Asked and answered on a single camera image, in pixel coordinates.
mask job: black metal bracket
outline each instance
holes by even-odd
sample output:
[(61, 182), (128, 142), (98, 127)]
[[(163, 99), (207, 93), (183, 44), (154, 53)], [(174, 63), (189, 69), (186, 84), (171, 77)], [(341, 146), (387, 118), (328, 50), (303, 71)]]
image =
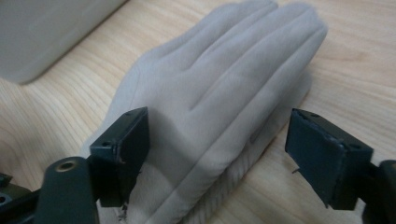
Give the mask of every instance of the black metal bracket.
[(98, 199), (104, 207), (128, 203), (149, 153), (148, 109), (123, 114), (90, 149), (87, 160), (70, 157), (49, 166), (33, 193), (0, 175), (0, 223), (99, 223)]
[(326, 207), (354, 210), (361, 198), (364, 223), (396, 223), (396, 161), (374, 166), (371, 147), (299, 109), (291, 112), (285, 149)]

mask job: screw hole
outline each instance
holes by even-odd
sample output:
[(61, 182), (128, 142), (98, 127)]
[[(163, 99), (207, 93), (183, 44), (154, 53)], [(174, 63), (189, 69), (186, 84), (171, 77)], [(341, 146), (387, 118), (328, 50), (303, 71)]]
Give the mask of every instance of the screw hole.
[(102, 143), (102, 147), (109, 147), (109, 146), (111, 146), (111, 142), (104, 142), (104, 143)]
[(57, 172), (66, 172), (69, 170), (73, 170), (76, 167), (77, 163), (75, 161), (66, 161), (56, 167)]
[(359, 145), (356, 145), (356, 144), (349, 144), (349, 146), (350, 146), (350, 147), (357, 148), (357, 149), (361, 148), (361, 146), (359, 146)]

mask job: table surface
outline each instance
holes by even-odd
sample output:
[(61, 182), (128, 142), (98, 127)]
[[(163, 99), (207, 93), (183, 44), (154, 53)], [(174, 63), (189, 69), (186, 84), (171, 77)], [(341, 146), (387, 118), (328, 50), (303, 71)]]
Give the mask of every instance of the table surface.
[[(78, 154), (142, 53), (226, 2), (129, 1), (34, 82), (0, 80), (0, 171), (38, 189), (47, 166)], [(396, 159), (396, 2), (305, 2), (329, 33), (309, 64), (313, 86), (301, 108), (375, 148), (373, 163)], [(297, 165), (284, 151), (286, 130), (209, 223), (361, 223), (362, 202), (355, 211), (326, 209), (302, 176), (291, 174)]]

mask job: wooden table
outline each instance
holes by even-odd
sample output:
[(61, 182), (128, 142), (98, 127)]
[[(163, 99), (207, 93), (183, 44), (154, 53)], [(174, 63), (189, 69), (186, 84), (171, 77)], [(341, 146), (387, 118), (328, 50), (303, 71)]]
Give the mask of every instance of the wooden table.
[[(36, 81), (0, 80), (0, 171), (38, 189), (48, 165), (78, 154), (143, 52), (226, 2), (132, 0)], [(301, 108), (375, 148), (375, 164), (396, 159), (396, 2), (305, 2), (329, 33), (309, 65), (313, 86)], [(326, 209), (301, 175), (291, 174), (297, 165), (284, 152), (286, 128), (209, 223), (361, 223), (362, 202), (356, 211)]]

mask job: glove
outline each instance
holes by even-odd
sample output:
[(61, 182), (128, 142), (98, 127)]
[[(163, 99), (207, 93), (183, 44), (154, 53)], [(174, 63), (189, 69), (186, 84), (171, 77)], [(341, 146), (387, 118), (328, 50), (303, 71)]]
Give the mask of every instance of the glove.
[(303, 71), (326, 33), (310, 6), (247, 1), (215, 9), (145, 53), (82, 148), (88, 156), (121, 114), (148, 107), (151, 148), (127, 216), (100, 208), (101, 223), (204, 222), (214, 209), (200, 209), (219, 205), (211, 198), (224, 198), (286, 122), (283, 104), (307, 92)]

